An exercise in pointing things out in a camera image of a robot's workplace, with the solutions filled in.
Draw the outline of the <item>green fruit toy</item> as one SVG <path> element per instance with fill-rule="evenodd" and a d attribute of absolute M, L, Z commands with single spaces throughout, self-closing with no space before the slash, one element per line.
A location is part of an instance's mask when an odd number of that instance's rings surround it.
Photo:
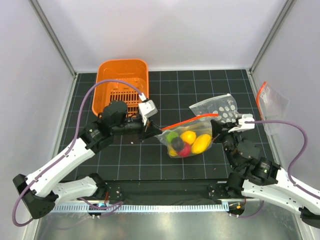
<path fill-rule="evenodd" d="M 167 142 L 170 144 L 171 141 L 175 138 L 179 137 L 179 134 L 175 131 L 170 131 L 166 136 L 165 139 L 167 140 Z"/>

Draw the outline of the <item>clear zip bags stack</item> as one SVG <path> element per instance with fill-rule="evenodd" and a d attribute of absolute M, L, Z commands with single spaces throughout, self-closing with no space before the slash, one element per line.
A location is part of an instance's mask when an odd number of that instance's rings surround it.
<path fill-rule="evenodd" d="M 207 98 L 189 106 L 194 115 L 217 114 L 215 120 L 220 123 L 235 123 L 242 116 L 238 112 L 235 98 L 230 94 Z"/>

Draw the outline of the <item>yellow mango toy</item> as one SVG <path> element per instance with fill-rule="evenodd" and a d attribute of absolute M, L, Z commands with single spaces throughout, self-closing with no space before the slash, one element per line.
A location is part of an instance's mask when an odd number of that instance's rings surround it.
<path fill-rule="evenodd" d="M 191 146 L 191 153 L 195 155 L 203 153 L 210 146 L 211 141 L 211 135 L 199 135 Z"/>

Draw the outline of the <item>single clear zip bag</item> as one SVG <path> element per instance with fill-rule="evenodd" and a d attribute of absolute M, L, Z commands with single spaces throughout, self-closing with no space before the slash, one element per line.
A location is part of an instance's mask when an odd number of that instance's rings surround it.
<path fill-rule="evenodd" d="M 156 138 L 171 158 L 187 158 L 207 151 L 213 142 L 211 120 L 217 113 L 206 113 L 164 127 Z"/>

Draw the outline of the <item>dark brown fruit toy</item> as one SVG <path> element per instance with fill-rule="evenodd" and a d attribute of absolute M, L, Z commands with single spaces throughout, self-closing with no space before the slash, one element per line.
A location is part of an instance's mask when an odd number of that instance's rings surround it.
<path fill-rule="evenodd" d="M 176 152 L 180 152 L 181 150 L 184 149 L 185 147 L 185 143 L 184 141 L 178 136 L 175 137 L 171 140 L 170 142 L 171 147 L 176 151 Z"/>

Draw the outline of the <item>yellow pear toy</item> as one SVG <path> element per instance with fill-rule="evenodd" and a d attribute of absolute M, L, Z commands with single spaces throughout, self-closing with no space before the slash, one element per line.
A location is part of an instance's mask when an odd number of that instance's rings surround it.
<path fill-rule="evenodd" d="M 176 153 L 176 151 L 172 148 L 169 148 L 168 149 L 168 154 L 171 156 L 171 157 L 176 157 L 178 154 Z"/>

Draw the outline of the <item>yellow lemon toy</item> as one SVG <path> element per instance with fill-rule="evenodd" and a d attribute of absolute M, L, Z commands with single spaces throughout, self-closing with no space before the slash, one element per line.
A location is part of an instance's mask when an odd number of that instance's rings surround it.
<path fill-rule="evenodd" d="M 197 134 L 194 131 L 187 130 L 180 135 L 180 138 L 189 145 L 192 145 L 197 138 Z"/>

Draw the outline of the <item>red apple toy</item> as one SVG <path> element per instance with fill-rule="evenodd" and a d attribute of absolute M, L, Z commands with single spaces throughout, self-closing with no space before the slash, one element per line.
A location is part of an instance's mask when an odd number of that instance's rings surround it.
<path fill-rule="evenodd" d="M 187 142 L 184 142 L 183 149 L 178 151 L 177 154 L 182 158 L 188 157 L 191 154 L 191 146 Z"/>

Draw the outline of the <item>orange plastic basket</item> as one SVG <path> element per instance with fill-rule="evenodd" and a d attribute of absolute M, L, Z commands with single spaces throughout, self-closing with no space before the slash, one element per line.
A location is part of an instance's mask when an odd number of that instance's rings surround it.
<path fill-rule="evenodd" d="M 96 75 L 96 83 L 103 80 L 120 80 L 137 88 L 146 97 L 149 96 L 148 64 L 137 58 L 112 59 L 102 63 Z M 94 89 L 92 112 L 97 116 L 111 101 L 123 101 L 127 104 L 128 115 L 139 111 L 138 92 L 123 83 L 106 82 Z"/>

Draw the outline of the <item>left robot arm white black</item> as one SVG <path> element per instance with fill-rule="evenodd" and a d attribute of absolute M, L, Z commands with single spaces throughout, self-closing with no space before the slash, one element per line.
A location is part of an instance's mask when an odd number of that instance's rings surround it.
<path fill-rule="evenodd" d="M 92 123 L 76 131 L 72 142 L 51 161 L 29 175 L 13 178 L 23 203 L 33 219 L 40 219 L 53 208 L 70 200 L 92 197 L 101 200 L 108 191 L 107 184 L 97 174 L 70 182 L 62 179 L 77 166 L 111 145 L 115 136 L 137 135 L 140 141 L 162 133 L 150 119 L 158 112 L 151 99 L 139 103 L 138 113 L 128 116 L 128 106 L 114 100 Z"/>

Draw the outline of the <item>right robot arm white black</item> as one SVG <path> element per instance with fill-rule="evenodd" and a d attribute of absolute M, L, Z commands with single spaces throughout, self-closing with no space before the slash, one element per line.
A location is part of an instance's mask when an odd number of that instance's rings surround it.
<path fill-rule="evenodd" d="M 293 164 L 305 151 L 308 144 L 306 132 L 298 125 L 271 120 L 272 124 L 284 124 L 297 128 L 303 136 L 303 145 L 287 169 L 267 159 L 261 149 L 252 141 L 243 138 L 241 133 L 262 124 L 261 120 L 251 117 L 237 119 L 236 122 L 222 123 L 211 121 L 212 136 L 215 142 L 222 144 L 223 151 L 232 168 L 225 192 L 230 198 L 256 198 L 268 202 L 296 215 L 314 228 L 320 227 L 319 190 L 294 178 L 291 174 Z"/>

